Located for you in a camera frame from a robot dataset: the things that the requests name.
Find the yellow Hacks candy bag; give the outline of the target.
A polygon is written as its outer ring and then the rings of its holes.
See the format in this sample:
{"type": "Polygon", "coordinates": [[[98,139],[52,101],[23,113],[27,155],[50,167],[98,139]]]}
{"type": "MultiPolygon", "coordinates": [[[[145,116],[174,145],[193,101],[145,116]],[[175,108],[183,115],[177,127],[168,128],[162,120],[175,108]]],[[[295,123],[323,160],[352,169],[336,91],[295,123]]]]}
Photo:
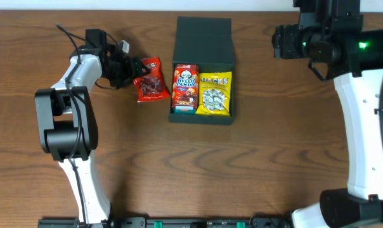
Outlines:
{"type": "Polygon", "coordinates": [[[201,73],[197,115],[230,117],[232,72],[201,73]]]}

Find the red Hacks candy bag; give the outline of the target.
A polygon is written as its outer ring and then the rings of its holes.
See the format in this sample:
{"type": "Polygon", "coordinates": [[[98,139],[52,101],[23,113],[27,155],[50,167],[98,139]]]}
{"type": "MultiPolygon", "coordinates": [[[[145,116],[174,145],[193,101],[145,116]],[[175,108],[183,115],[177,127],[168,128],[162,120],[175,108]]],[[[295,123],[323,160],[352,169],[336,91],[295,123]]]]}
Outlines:
{"type": "Polygon", "coordinates": [[[137,102],[142,103],[170,98],[171,95],[162,76],[160,59],[158,57],[143,58],[141,62],[150,73],[143,70],[146,75],[133,80],[133,84],[138,90],[137,102]]]}

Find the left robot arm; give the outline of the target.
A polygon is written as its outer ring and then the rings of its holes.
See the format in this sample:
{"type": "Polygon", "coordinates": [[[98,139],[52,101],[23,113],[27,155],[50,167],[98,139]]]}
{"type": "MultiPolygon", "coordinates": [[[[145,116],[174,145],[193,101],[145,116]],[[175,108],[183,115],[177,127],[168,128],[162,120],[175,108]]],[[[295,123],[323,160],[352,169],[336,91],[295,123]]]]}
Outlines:
{"type": "Polygon", "coordinates": [[[72,220],[42,219],[39,227],[121,227],[115,218],[96,167],[98,126],[89,93],[97,80],[124,80],[129,44],[87,41],[70,57],[63,77],[35,93],[41,148],[65,172],[79,216],[72,220]]]}

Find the red Hello Panda box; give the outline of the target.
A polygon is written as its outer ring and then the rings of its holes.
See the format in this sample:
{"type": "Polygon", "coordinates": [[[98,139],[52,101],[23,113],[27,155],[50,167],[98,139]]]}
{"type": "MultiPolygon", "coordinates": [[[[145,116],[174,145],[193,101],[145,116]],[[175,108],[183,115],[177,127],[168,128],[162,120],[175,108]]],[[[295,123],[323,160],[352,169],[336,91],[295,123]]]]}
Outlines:
{"type": "Polygon", "coordinates": [[[176,65],[172,85],[172,109],[197,109],[199,88],[198,71],[197,65],[176,65]]]}

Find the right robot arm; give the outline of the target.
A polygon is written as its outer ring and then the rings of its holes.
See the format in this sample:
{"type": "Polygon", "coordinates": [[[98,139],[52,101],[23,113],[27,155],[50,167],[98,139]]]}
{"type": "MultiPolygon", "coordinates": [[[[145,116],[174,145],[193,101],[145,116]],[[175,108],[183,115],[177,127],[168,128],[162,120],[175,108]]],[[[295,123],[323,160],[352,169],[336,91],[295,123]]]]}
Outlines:
{"type": "Polygon", "coordinates": [[[359,1],[294,0],[297,24],[279,25],[275,58],[324,63],[322,81],[338,93],[349,151],[347,187],[324,190],[317,203],[294,210],[290,226],[383,224],[383,30],[364,30],[359,1]]]}

